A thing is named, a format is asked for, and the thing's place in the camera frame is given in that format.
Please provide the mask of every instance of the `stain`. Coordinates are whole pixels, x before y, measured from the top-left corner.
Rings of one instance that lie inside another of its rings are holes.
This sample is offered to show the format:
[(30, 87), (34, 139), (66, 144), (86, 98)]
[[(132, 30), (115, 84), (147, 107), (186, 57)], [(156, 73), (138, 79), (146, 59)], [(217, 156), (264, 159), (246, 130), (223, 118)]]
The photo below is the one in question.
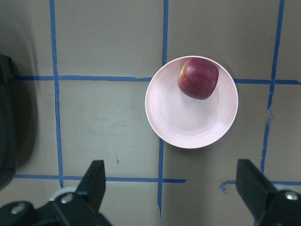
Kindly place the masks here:
[(119, 160), (118, 160), (117, 153), (115, 153), (115, 154), (116, 154), (116, 162), (117, 162), (117, 164), (119, 165)]

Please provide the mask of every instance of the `apple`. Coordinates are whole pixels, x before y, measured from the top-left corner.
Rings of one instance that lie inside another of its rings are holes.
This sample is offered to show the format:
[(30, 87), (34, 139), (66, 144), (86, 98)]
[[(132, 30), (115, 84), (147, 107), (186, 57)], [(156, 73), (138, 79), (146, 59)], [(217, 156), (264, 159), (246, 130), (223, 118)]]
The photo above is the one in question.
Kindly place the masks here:
[(180, 90), (195, 99), (205, 100), (213, 93), (218, 80), (218, 69), (209, 60), (187, 60), (178, 77)]

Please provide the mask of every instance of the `black object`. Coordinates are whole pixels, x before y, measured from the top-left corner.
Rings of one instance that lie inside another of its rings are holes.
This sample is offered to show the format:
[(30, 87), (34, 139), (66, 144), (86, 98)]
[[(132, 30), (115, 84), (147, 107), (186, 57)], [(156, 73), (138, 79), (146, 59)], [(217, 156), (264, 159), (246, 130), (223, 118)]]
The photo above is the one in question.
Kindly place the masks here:
[(93, 161), (75, 192), (57, 196), (34, 209), (30, 202), (12, 202), (0, 209), (1, 226), (111, 226), (98, 213), (105, 192), (103, 160)]
[(250, 160), (238, 160), (236, 188), (258, 226), (301, 226), (301, 195), (277, 190)]
[(16, 172), (16, 145), (9, 91), (13, 78), (13, 62), (0, 55), (0, 190), (6, 187)]

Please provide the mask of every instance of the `metal screw head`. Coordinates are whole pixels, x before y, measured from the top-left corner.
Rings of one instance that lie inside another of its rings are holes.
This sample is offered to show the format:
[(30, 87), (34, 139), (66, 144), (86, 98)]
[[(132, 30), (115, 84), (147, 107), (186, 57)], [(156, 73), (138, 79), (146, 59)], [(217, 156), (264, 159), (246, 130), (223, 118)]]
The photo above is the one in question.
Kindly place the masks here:
[(17, 206), (11, 209), (11, 214), (18, 214), (24, 210), (25, 204), (23, 202), (19, 203)]
[(295, 193), (295, 192), (292, 192), (292, 191), (287, 191), (286, 193), (285, 193), (285, 197), (288, 199), (288, 200), (292, 200), (292, 201), (296, 201), (296, 200), (298, 200), (298, 195), (297, 195), (297, 193)]
[(73, 199), (73, 194), (72, 193), (68, 193), (63, 198), (61, 198), (61, 203), (63, 203), (63, 204), (69, 203), (69, 202), (72, 201), (72, 199)]

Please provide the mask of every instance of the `plate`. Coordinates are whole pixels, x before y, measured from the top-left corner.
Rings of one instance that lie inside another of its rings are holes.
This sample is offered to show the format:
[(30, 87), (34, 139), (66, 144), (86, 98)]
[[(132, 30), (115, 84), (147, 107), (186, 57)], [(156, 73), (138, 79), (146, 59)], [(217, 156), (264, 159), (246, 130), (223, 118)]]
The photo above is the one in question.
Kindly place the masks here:
[[(197, 100), (182, 93), (178, 76), (186, 60), (202, 58), (213, 63), (219, 78), (212, 95)], [(181, 148), (200, 148), (220, 139), (231, 127), (238, 110), (238, 93), (230, 74), (203, 56), (183, 56), (161, 67), (145, 95), (150, 126), (164, 141)]]

